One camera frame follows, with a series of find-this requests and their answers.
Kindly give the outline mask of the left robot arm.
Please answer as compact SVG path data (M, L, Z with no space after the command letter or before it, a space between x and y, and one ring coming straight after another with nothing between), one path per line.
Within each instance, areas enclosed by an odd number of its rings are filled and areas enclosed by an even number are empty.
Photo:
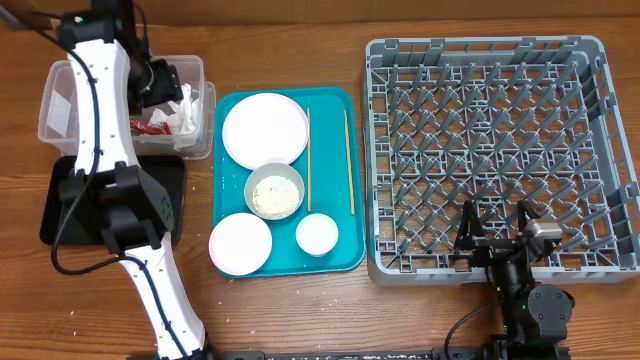
M94 1L66 13L52 43L64 49L74 71L79 146L74 170L59 186L66 211L51 249L54 268L84 275L118 263L142 300L160 359L212 359L215 351L193 310L172 250L174 212L167 190L139 164L130 117L182 99L176 69L153 59L139 36L130 1ZM103 244L110 258L76 271L58 250L70 222Z

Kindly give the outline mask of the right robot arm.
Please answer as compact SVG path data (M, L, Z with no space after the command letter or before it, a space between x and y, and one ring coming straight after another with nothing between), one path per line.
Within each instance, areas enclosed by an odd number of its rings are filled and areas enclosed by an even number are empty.
M554 286L539 284L532 264L551 255L562 240L563 230L545 220L524 200L517 203L518 232L512 239L487 238L473 203L465 201L454 248L471 253L469 263L485 270L487 282L496 289L497 301L483 306L454 324L443 352L453 355L450 342L456 330L469 319L499 308L503 335L491 336L469 353L472 359L568 359L559 347L568 336L568 323L575 299Z

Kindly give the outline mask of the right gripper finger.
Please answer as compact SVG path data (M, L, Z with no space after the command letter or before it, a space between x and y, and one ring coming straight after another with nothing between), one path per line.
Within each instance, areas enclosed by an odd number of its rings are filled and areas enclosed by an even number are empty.
M518 221L518 231L523 235L532 235L534 221L539 218L539 214L526 200L519 200L516 206Z
M466 200L462 207L460 225L455 239L455 245L475 246L478 239L484 240L485 232L473 203L470 200Z

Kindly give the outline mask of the grey bowl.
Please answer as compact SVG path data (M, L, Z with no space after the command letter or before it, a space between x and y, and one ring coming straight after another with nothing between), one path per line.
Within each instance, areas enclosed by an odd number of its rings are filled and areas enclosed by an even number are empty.
M305 185L293 167L271 163L254 170L244 188L245 202L258 217L281 220L294 214L301 206Z

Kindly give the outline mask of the white napkin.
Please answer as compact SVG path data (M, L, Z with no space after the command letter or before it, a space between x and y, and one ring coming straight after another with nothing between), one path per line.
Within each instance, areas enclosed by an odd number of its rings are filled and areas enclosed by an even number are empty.
M189 84L183 84L181 90L184 95L181 101L168 102L173 111L172 114L167 115L164 111L156 108L148 122L148 126L152 130L159 130L159 133L154 134L171 137L173 148L176 151L195 144L199 126L197 119L199 101L192 98L192 87Z

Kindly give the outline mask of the red snack wrapper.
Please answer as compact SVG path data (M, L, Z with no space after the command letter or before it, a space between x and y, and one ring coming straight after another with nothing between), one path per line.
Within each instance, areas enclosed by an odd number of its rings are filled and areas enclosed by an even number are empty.
M139 120L130 120L130 129L139 135L170 135L171 129L167 122L144 124Z

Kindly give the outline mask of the white cup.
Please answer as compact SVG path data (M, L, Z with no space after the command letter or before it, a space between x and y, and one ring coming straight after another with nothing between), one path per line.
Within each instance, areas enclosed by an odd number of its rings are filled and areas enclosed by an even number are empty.
M335 221L320 213L304 217L296 228L296 242L308 255L321 257L337 244L339 229Z

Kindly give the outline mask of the white rice grains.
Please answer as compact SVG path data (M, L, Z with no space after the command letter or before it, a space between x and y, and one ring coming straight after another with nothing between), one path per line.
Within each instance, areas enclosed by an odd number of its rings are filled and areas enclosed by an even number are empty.
M300 192L294 182L283 176L268 176L254 188L252 203L256 213L269 220L291 215L299 206Z

